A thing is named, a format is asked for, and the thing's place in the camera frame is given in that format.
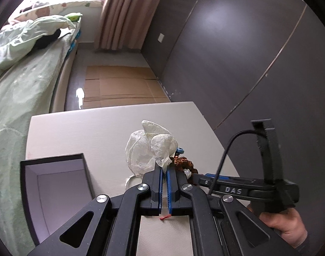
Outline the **person's right hand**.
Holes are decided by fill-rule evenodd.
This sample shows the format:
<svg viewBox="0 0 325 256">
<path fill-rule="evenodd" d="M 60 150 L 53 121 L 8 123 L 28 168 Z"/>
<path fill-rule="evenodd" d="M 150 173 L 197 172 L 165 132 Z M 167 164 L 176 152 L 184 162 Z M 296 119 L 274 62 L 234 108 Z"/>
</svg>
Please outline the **person's right hand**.
<svg viewBox="0 0 325 256">
<path fill-rule="evenodd" d="M 262 212 L 259 215 L 259 219 L 269 228 L 279 231 L 282 239 L 293 248 L 302 245 L 308 237 L 303 220 L 294 207 L 280 213 Z"/>
</svg>

